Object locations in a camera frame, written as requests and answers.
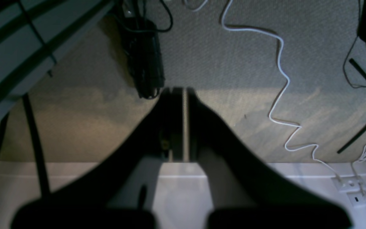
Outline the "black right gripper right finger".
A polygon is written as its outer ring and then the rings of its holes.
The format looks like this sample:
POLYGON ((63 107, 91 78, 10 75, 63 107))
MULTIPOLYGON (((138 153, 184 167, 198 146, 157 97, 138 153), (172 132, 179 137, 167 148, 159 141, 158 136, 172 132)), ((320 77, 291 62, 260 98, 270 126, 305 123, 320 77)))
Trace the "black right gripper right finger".
POLYGON ((287 180, 256 157, 187 89, 189 158, 207 176, 214 209, 209 229, 347 229, 347 212, 287 180))

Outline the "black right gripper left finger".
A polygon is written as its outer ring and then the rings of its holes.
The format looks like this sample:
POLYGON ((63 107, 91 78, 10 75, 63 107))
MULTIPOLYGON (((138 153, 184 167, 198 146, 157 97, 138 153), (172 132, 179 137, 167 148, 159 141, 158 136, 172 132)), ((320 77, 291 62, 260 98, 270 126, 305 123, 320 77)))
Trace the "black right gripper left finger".
POLYGON ((12 229, 156 229, 160 168, 181 152, 182 88, 166 88, 136 129, 77 180, 21 207, 12 229))

